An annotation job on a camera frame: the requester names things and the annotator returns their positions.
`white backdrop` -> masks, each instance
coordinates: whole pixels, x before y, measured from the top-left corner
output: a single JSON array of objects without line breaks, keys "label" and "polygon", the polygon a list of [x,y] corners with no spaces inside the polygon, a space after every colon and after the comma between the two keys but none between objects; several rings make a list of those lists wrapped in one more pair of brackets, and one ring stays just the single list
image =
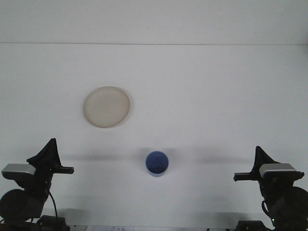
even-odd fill
[{"label": "white backdrop", "polygon": [[308,44],[307,0],[0,0],[0,41]]},{"label": "white backdrop", "polygon": [[[25,163],[55,137],[51,192],[68,224],[235,227],[262,219],[250,171],[255,146],[308,172],[308,46],[0,45],[0,168]],[[87,95],[118,86],[127,120],[97,128]],[[144,166],[160,150],[160,178]],[[308,189],[308,179],[297,186]],[[16,188],[2,178],[0,194]],[[52,203],[45,214],[53,214]]]}]

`blue cup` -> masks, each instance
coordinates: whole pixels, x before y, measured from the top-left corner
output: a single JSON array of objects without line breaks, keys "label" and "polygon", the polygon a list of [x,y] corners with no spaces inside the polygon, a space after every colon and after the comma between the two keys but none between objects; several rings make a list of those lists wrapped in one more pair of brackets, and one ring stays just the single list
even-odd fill
[{"label": "blue cup", "polygon": [[168,168],[168,157],[160,151],[151,152],[146,158],[145,165],[154,177],[162,176]]}]

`black mount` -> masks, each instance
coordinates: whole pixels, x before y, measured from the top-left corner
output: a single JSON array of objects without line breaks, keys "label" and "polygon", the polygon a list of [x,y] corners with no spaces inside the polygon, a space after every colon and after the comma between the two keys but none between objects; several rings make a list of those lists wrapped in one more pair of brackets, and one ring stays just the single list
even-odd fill
[{"label": "black mount", "polygon": [[[248,173],[235,173],[234,180],[257,180],[264,198],[262,209],[271,219],[275,231],[306,231],[308,229],[308,192],[294,187],[303,172],[272,171],[261,176],[263,164],[280,164],[270,158],[261,147],[256,147],[255,163]],[[239,221],[236,231],[267,230],[261,221]]]},{"label": "black mount", "polygon": [[[0,216],[3,217],[4,231],[69,231],[64,218],[41,216],[49,196],[54,173],[73,174],[73,167],[64,167],[58,154],[56,139],[27,162],[35,168],[33,175],[16,172],[10,180],[24,188],[7,192],[0,200]],[[40,218],[37,223],[26,222]]]}]

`white plate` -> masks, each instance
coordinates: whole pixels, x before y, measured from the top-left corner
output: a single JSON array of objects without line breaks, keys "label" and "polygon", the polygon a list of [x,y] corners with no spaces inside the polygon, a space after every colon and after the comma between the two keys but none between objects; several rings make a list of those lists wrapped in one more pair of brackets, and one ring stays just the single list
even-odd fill
[{"label": "white plate", "polygon": [[123,90],[102,87],[93,91],[86,99],[83,113],[93,125],[110,128],[121,123],[129,113],[130,101]]}]

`table surface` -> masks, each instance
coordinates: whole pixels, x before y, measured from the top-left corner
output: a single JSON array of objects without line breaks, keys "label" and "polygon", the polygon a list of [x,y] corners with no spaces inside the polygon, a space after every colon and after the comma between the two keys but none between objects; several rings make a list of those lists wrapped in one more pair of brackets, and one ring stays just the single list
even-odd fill
[{"label": "table surface", "polygon": [[158,228],[158,227],[122,227],[122,226],[70,226],[71,231],[233,231],[234,229],[208,228]]}]

